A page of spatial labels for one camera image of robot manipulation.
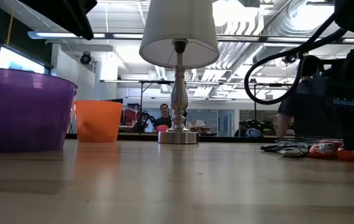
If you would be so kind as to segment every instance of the security camera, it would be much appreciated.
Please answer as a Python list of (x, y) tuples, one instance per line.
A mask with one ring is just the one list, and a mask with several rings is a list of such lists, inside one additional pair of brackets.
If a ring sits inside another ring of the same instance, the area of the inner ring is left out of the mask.
[(80, 59), (80, 62), (84, 65), (89, 65), (91, 62), (91, 52), (84, 52)]

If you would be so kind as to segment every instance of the wooden table surface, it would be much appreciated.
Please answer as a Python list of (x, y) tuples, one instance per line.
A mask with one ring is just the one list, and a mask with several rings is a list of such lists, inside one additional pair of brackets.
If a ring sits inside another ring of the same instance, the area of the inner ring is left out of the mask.
[(0, 154), (0, 223), (354, 223), (354, 163), (260, 144), (78, 144)]

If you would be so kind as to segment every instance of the table lamp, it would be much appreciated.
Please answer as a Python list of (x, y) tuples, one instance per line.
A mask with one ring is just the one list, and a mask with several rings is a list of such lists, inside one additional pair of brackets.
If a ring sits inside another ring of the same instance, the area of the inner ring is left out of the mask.
[(152, 0), (139, 54), (151, 64), (175, 70), (172, 127), (159, 133), (159, 143), (196, 144), (197, 133), (184, 124), (188, 107), (185, 69), (211, 65), (220, 56), (212, 1)]

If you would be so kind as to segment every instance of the purple bucket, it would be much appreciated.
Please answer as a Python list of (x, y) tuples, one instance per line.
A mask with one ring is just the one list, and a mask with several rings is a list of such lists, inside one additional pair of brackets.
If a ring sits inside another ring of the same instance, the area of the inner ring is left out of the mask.
[(62, 150), (76, 89), (62, 78), (0, 69), (0, 152)]

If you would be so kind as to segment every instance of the silver lamp stand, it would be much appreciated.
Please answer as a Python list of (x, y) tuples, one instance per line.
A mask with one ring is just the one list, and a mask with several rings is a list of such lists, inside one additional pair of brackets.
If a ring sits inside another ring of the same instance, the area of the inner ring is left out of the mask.
[(188, 44), (185, 39), (174, 40), (174, 49), (177, 52), (175, 83), (170, 96), (170, 105), (174, 110), (172, 127), (159, 133), (158, 142), (163, 144), (197, 144), (198, 134), (185, 127), (184, 111), (188, 107), (188, 94), (185, 87), (185, 67), (183, 66), (183, 52)]

